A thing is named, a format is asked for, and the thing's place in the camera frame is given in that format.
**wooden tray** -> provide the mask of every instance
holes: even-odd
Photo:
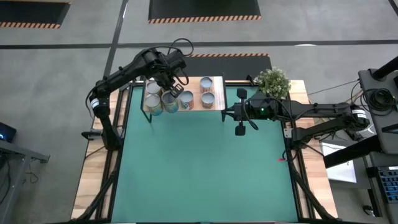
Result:
[[[225,109],[225,92],[224,92],[224,78],[219,77],[209,77],[213,81],[213,86],[211,87],[211,92],[215,96],[215,102],[213,106],[209,109],[204,108],[201,103],[201,92],[200,92],[200,80],[203,77],[189,77],[189,84],[184,87],[184,91],[191,91],[193,93],[193,109],[192,110],[185,110],[181,107],[181,102],[178,100],[178,111],[221,111]],[[145,105],[145,98],[148,95],[148,92],[144,90],[144,100],[143,109],[145,112],[149,112],[147,106]]]

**black floor mat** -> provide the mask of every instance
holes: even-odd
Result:
[[[253,78],[272,69],[268,54],[193,54],[184,58],[188,76],[220,76],[225,80]]]
[[[261,19],[257,0],[150,0],[150,24]]]
[[[0,27],[59,29],[69,2],[0,1]]]

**orange striped tape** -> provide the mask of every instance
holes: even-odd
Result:
[[[30,22],[0,22],[0,28],[39,28],[39,29],[59,29],[60,24],[44,24],[44,23],[30,23]]]
[[[187,57],[268,57],[269,54],[191,54]]]
[[[216,22],[216,21],[246,21],[261,20],[261,16],[205,16],[205,17],[183,17],[149,19],[150,24],[176,23],[176,22]]]

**keyboard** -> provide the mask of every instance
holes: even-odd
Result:
[[[377,178],[387,203],[398,203],[398,167],[378,167]]]

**wooden table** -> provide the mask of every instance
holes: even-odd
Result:
[[[300,103],[309,103],[307,91],[305,89],[303,80],[292,80],[292,89],[290,91],[290,97],[292,100],[298,101]],[[111,120],[113,119],[114,112],[116,109],[116,102],[118,98],[118,91],[115,91],[111,95]],[[121,113],[119,114],[118,125],[122,124],[124,118],[124,109],[126,107],[127,102],[127,92],[125,91],[122,98],[122,106]],[[302,118],[296,121],[298,127],[309,128],[314,125],[314,120],[312,118]],[[102,129],[101,123],[98,119],[94,120],[93,128]],[[319,142],[312,139],[309,142],[309,145],[318,149],[320,151]],[[87,148],[87,154],[95,151],[96,149],[103,146],[101,139],[96,139],[94,141],[90,141]],[[100,150],[99,152],[93,154],[83,164],[83,170],[81,173],[80,183],[78,186],[78,190],[76,193],[75,204],[73,206],[72,217],[79,217],[87,208],[87,206],[92,202],[95,198],[96,194],[100,190],[101,187],[101,179],[104,171],[104,163],[106,159],[107,151],[105,149]],[[331,193],[329,180],[326,174],[325,164],[323,163],[323,158],[321,155],[313,152],[312,150],[302,150],[303,161],[305,170],[307,172],[307,179],[310,186],[311,191],[314,193],[319,202],[325,207],[325,209],[334,217],[337,217],[337,211],[335,207],[335,202],[333,200],[333,196]],[[114,161],[111,164],[111,170],[113,170]],[[107,216],[108,206],[109,206],[109,195],[110,190],[106,194],[106,198],[104,201],[103,207],[103,216]],[[308,210],[307,204],[305,201],[305,196],[301,190],[299,190],[300,202],[302,204],[303,217],[307,218]]]

